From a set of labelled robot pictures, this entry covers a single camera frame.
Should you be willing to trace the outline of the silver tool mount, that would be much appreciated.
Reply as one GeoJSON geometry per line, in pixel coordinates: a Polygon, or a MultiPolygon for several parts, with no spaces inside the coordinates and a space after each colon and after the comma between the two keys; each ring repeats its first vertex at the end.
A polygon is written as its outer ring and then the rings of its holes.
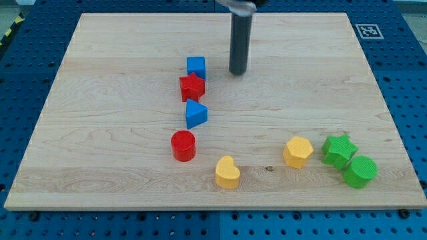
{"type": "Polygon", "coordinates": [[[252,16],[268,0],[216,0],[216,3],[227,7],[233,14],[238,16],[252,16]]]}

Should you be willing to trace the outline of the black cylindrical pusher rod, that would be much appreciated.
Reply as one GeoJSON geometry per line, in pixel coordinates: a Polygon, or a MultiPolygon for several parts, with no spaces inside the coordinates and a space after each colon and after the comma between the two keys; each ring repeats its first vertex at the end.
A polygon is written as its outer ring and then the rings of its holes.
{"type": "Polygon", "coordinates": [[[232,13],[230,34],[229,71],[243,75],[248,66],[252,16],[241,17],[232,13]]]}

